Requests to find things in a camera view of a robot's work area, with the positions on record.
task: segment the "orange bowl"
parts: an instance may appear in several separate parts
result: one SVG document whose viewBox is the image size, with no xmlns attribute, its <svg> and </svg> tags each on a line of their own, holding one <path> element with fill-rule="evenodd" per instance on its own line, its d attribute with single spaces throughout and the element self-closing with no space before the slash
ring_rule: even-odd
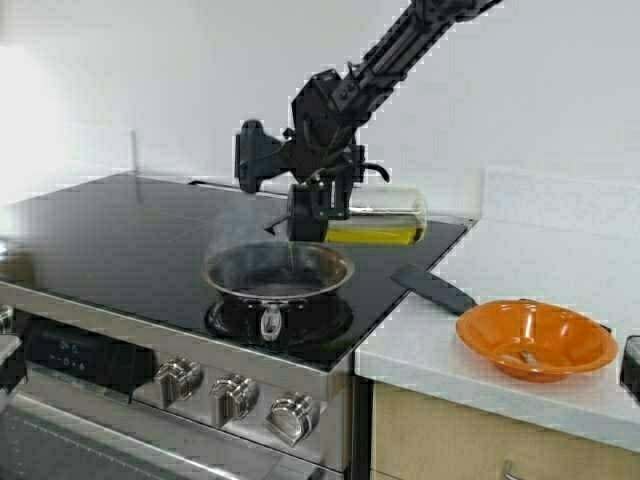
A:
<svg viewBox="0 0 640 480">
<path fill-rule="evenodd" d="M 556 382 L 598 370 L 618 353 L 615 339 L 598 323 L 530 300 L 475 307 L 458 319 L 456 331 L 471 350 L 504 373 L 530 382 Z"/>
</svg>

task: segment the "pot handle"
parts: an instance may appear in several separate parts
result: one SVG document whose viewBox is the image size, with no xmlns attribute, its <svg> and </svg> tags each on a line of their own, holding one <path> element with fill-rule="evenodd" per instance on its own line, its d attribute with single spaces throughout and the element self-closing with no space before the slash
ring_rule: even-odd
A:
<svg viewBox="0 0 640 480">
<path fill-rule="evenodd" d="M 264 313 L 260 317 L 260 335 L 267 342 L 275 342 L 282 332 L 282 312 L 280 305 L 270 303 L 265 305 Z"/>
<path fill-rule="evenodd" d="M 473 298 L 455 285 L 415 265 L 401 267 L 391 279 L 454 315 L 462 315 L 478 306 Z"/>
</svg>

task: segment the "cabinet handle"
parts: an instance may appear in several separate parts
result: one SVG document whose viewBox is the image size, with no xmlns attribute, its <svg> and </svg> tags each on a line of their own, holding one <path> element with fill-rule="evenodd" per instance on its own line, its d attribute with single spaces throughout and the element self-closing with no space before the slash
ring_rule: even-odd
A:
<svg viewBox="0 0 640 480">
<path fill-rule="evenodd" d="M 524 480 L 520 477 L 516 477 L 511 471 L 513 470 L 513 462 L 507 460 L 502 467 L 502 478 L 500 480 Z"/>
</svg>

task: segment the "control knob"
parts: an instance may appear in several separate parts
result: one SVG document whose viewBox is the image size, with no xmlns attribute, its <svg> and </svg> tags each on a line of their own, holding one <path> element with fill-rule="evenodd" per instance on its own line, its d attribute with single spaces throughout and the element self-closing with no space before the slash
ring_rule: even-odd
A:
<svg viewBox="0 0 640 480">
<path fill-rule="evenodd" d="M 271 406 L 267 427 L 290 447 L 304 440 L 318 424 L 320 407 L 307 395 L 287 393 Z"/>
<path fill-rule="evenodd" d="M 240 375 L 219 379 L 211 389 L 211 424 L 221 428 L 233 420 L 246 417 L 258 401 L 256 382 Z"/>
<path fill-rule="evenodd" d="M 154 382 L 160 385 L 162 407 L 187 400 L 202 383 L 202 377 L 202 367 L 196 362 L 178 357 L 163 363 L 154 376 Z"/>
<path fill-rule="evenodd" d="M 14 311 L 10 305 L 0 305 L 0 335 L 14 333 Z"/>
</svg>

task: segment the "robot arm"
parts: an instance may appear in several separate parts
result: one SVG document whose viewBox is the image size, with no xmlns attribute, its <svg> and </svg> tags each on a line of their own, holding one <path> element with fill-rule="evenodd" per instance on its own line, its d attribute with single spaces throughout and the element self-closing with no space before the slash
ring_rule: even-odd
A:
<svg viewBox="0 0 640 480">
<path fill-rule="evenodd" d="M 291 172 L 289 238 L 322 240 L 329 220 L 349 218 L 355 183 L 367 169 L 356 132 L 391 96 L 395 86 L 455 23 L 468 21 L 501 0 L 413 0 L 383 38 L 342 78 L 335 70 L 314 75 L 292 103 L 294 128 L 281 142 L 260 122 L 244 124 L 236 138 L 236 177 L 248 193 L 263 180 Z"/>
</svg>

